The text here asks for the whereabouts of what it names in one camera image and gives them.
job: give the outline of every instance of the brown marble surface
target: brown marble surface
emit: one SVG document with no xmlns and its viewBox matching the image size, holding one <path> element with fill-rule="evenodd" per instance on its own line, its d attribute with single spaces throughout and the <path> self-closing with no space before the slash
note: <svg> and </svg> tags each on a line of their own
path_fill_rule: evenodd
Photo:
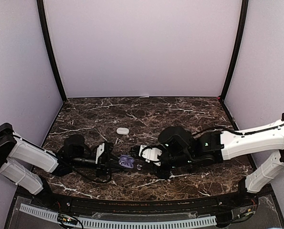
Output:
<svg viewBox="0 0 284 229">
<path fill-rule="evenodd" d="M 115 155 L 128 154 L 132 146 L 157 144 L 159 133 L 171 125 L 182 125 L 191 132 L 214 125 L 231 124 L 216 98 L 79 98 L 69 99 L 57 117 L 44 148 L 58 151 L 65 138 L 82 134 L 89 146 L 104 140 L 115 144 Z M 118 127 L 129 128 L 129 135 L 118 135 Z M 43 170 L 53 192 L 84 198 L 107 200 L 176 200 L 215 196 L 237 190 L 237 183 L 252 172 L 246 156 L 222 164 L 197 169 L 172 170 L 170 180 L 160 180 L 152 167 L 136 161 L 135 168 L 115 173 L 108 184 L 96 184 L 76 173 L 54 177 Z M 95 177 L 92 169 L 80 169 Z"/>
</svg>

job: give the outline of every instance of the black frame edge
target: black frame edge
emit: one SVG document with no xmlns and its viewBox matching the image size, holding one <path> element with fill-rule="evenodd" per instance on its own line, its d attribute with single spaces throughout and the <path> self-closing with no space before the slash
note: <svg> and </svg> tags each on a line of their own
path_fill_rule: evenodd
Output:
<svg viewBox="0 0 284 229">
<path fill-rule="evenodd" d="M 227 115 L 229 121 L 231 122 L 231 124 L 232 124 L 234 130 L 239 130 L 239 128 L 238 128 L 238 126 L 237 126 L 237 124 L 236 124 L 236 122 L 235 122 L 233 116 L 231 115 L 231 113 L 230 113 L 229 109 L 227 108 L 226 104 L 224 103 L 224 101 L 220 98 L 220 99 L 219 99 L 219 102 L 220 102 L 220 104 L 221 104 L 221 106 L 222 106 L 224 112 L 226 113 L 226 115 Z M 249 160 L 249 162 L 250 162 L 250 164 L 251 164 L 251 167 L 252 167 L 253 171 L 257 170 L 257 166 L 256 166 L 256 164 L 255 164 L 255 161 L 254 161 L 252 155 L 251 155 L 251 154 L 248 154 L 247 157 L 248 157 L 248 160 Z"/>
<path fill-rule="evenodd" d="M 7 214 L 7 217 L 6 217 L 6 221 L 5 221 L 5 224 L 4 224 L 4 229 L 9 229 L 11 218 L 12 218 L 13 209 L 14 209 L 14 206 L 15 206 L 15 204 L 17 202 L 17 197 L 18 196 L 17 196 L 17 191 L 16 191 L 14 193 L 11 205 L 9 207 L 9 211 L 8 211 L 8 214 Z"/>
<path fill-rule="evenodd" d="M 40 23 L 41 23 L 41 28 L 42 28 L 42 33 L 43 33 L 43 38 L 44 38 L 48 58 L 51 63 L 51 68 L 52 68 L 54 78 L 55 78 L 55 81 L 56 81 L 56 84 L 59 90 L 59 94 L 61 96 L 62 101 L 65 102 L 67 98 L 66 98 L 64 87 L 62 85 L 62 81 L 61 81 L 60 74 L 58 71 L 56 59 L 53 53 L 53 47 L 51 43 L 50 34 L 48 31 L 43 0 L 37 0 L 37 5 L 38 5 L 39 18 L 40 18 Z"/>
<path fill-rule="evenodd" d="M 246 17 L 247 17 L 248 3 L 249 3 L 249 0 L 242 0 L 242 9 L 241 9 L 240 17 L 239 17 L 239 23 L 238 23 L 238 29 L 237 29 L 237 34 L 235 38 L 234 49 L 233 49 L 228 73 L 226 76 L 226 80 L 224 82 L 223 89 L 220 95 L 220 98 L 222 100 L 225 100 L 227 96 L 227 93 L 228 93 L 228 90 L 231 84 L 231 80 L 233 77 L 234 69 L 236 66 L 239 50 L 240 50 L 241 43 L 242 43 L 243 30 L 245 27 L 245 22 L 246 22 Z"/>
<path fill-rule="evenodd" d="M 178 98 L 178 97 L 181 97 L 181 98 L 217 98 L 216 96 L 148 96 L 148 97 L 143 97 L 143 96 L 109 96 L 109 97 L 106 97 L 106 96 L 101 96 L 101 97 L 68 97 L 68 99 L 94 99 L 94 98 L 101 98 L 101 99 L 104 99 L 104 98 L 165 98 L 165 97 L 172 97 L 172 98 Z"/>
<path fill-rule="evenodd" d="M 61 107 L 60 107 L 58 113 L 56 114 L 56 117 L 54 118 L 54 120 L 53 120 L 53 122 L 52 122 L 52 124 L 51 124 L 51 126 L 50 126 L 50 128 L 49 128 L 49 130 L 48 130 L 48 132 L 47 132 L 47 134 L 46 134 L 46 136 L 45 136 L 45 138 L 44 138 L 42 144 L 41 144 L 41 147 L 44 146 L 44 143 L 45 143 L 45 141 L 46 141 L 48 135 L 50 135 L 50 132 L 51 132 L 51 130 L 52 130 L 52 127 L 54 126 L 54 124 L 55 124 L 55 122 L 56 122 L 56 119 L 58 118 L 58 116 L 59 116 L 61 110 L 63 109 L 64 104 L 65 104 L 65 102 L 62 103 L 62 105 L 61 105 Z"/>
<path fill-rule="evenodd" d="M 275 195 L 274 190 L 272 188 L 272 185 L 271 184 L 267 184 L 267 185 L 272 189 L 271 197 L 272 197 L 272 200 L 273 200 L 273 204 L 275 206 L 275 209 L 276 209 L 277 215 L 279 217 L 280 223 L 281 223 L 281 225 L 284 229 L 284 216 L 282 214 L 282 210 L 280 208 L 279 202 L 277 201 L 277 198 L 276 198 L 276 195 Z"/>
</svg>

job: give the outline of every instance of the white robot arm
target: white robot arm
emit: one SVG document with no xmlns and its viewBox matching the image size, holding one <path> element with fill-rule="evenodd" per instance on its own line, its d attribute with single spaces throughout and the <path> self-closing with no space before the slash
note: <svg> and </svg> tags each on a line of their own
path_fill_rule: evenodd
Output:
<svg viewBox="0 0 284 229">
<path fill-rule="evenodd" d="M 25 142 L 15 133 L 10 124 L 0 126 L 0 174 L 37 195 L 43 190 L 43 180 L 31 173 L 16 159 L 35 165 L 47 172 L 53 172 L 58 161 L 46 150 Z"/>
<path fill-rule="evenodd" d="M 152 162 L 156 175 L 163 179 L 169 178 L 171 168 L 189 164 L 209 166 L 267 150 L 273 150 L 273 153 L 256 171 L 245 178 L 246 192 L 259 192 L 284 171 L 284 113 L 282 119 L 268 125 L 237 132 L 227 130 L 207 133 L 197 139 L 192 138 L 190 132 L 182 127 L 171 126 L 160 134 L 158 141 L 160 147 L 136 146 L 131 152 L 147 162 Z"/>
</svg>

